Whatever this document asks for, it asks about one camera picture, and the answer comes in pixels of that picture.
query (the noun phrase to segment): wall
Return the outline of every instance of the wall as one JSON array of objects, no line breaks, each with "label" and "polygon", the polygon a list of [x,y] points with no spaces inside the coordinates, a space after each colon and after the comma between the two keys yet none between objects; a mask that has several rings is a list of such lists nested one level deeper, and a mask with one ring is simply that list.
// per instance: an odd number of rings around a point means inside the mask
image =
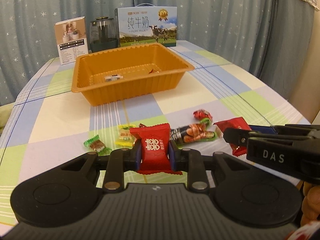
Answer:
[{"label": "wall", "polygon": [[289,102],[312,122],[320,110],[320,12],[314,24],[306,59]]}]

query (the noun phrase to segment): metal screw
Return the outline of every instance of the metal screw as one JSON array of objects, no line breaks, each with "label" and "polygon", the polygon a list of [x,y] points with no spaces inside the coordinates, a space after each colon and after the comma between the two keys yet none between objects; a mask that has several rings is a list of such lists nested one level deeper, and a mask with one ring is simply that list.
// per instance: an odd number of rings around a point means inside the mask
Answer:
[{"label": "metal screw", "polygon": [[192,183],[192,187],[196,190],[204,190],[207,188],[207,186],[208,186],[208,184],[206,184],[203,181],[196,181],[196,182]]},{"label": "metal screw", "polygon": [[104,184],[104,187],[109,190],[115,190],[120,188],[120,183],[116,181],[109,181],[106,184]]}]

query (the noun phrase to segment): checkered tablecloth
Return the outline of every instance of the checkered tablecloth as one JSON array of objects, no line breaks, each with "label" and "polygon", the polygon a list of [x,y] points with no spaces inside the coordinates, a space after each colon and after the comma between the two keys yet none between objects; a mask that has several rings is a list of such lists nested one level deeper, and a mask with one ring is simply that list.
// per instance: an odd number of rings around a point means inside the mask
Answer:
[{"label": "checkered tablecloth", "polygon": [[[243,116],[255,125],[309,124],[271,88],[222,57],[187,41],[179,41],[170,49],[195,66],[176,89],[97,107],[90,106],[82,94],[70,91],[74,63],[60,65],[59,58],[54,58],[37,72],[19,94],[0,138],[0,235],[16,224],[10,194],[18,183],[87,152],[83,142],[97,133],[115,149],[119,124],[169,122],[176,128],[195,122],[193,111],[200,108],[209,111],[214,122]],[[222,139],[190,147],[203,155],[231,153]],[[185,173],[125,174],[125,182],[186,180]]]}]

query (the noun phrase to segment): tablecloth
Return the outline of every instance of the tablecloth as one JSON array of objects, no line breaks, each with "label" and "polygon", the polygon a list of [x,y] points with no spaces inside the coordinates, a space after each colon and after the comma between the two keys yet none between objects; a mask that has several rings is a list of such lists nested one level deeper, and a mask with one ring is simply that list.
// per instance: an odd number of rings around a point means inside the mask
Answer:
[{"label": "tablecloth", "polygon": [[[87,152],[83,142],[93,135],[99,134],[108,147],[117,148],[119,124],[169,122],[176,128],[193,123],[193,111],[200,108],[209,111],[214,122],[243,116],[255,125],[309,124],[279,94],[222,57],[187,41],[178,41],[170,49],[195,66],[195,70],[185,73],[176,89],[102,106],[90,106],[82,94],[71,92],[74,63],[60,65],[59,58],[53,58],[36,73],[18,95],[0,138],[0,235],[17,223],[10,194],[18,183]],[[232,152],[223,139],[189,147],[203,155]],[[126,183],[186,180],[186,173],[125,173]]]}]

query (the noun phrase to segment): orange plastic tray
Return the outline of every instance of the orange plastic tray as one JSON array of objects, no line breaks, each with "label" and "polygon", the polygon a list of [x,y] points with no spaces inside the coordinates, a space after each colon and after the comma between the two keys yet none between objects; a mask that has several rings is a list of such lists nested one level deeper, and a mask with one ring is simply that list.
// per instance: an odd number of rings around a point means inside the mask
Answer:
[{"label": "orange plastic tray", "polygon": [[[92,106],[132,98],[177,86],[194,67],[158,43],[110,49],[76,59],[71,91],[81,92]],[[123,79],[106,82],[105,77]]]}]

